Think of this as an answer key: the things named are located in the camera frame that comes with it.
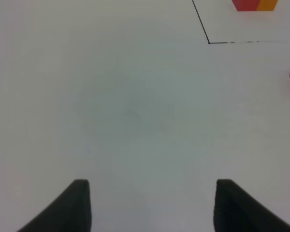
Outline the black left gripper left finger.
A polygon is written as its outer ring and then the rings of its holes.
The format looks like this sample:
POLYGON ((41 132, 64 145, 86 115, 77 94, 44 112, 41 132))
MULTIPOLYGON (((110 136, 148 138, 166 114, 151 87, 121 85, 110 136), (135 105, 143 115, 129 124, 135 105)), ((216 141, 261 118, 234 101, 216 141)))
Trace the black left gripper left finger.
POLYGON ((89 232, 92 226, 90 185, 74 180, 47 208, 20 229, 21 232, 89 232))

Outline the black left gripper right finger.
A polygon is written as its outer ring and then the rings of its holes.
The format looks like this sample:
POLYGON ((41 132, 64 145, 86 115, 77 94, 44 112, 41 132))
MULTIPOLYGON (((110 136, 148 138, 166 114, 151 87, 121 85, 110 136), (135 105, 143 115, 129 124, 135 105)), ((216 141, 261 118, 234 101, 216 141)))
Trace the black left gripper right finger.
POLYGON ((290 232, 290 225, 234 181, 216 182, 213 224, 216 232, 290 232))

